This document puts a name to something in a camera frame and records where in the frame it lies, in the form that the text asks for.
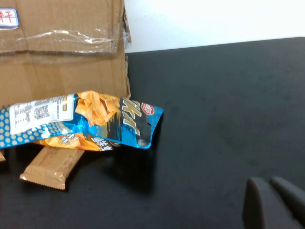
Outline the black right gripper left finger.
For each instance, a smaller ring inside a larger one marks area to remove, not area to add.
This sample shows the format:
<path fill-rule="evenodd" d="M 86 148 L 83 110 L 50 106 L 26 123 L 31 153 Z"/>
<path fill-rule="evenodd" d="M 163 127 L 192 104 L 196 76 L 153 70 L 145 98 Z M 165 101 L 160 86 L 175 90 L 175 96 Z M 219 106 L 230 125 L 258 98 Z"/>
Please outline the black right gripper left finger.
<path fill-rule="evenodd" d="M 304 228 L 304 217 L 296 217 L 270 180 L 259 177 L 247 180 L 242 217 L 245 229 Z"/>

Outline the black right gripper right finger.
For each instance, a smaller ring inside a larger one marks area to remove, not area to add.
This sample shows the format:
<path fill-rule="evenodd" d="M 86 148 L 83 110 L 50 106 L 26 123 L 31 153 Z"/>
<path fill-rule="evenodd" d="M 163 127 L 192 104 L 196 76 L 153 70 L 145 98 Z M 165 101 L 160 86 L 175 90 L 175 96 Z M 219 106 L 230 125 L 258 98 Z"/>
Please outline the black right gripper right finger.
<path fill-rule="evenodd" d="M 271 177 L 270 184 L 296 217 L 305 216 L 305 192 L 302 189 L 282 177 Z"/>

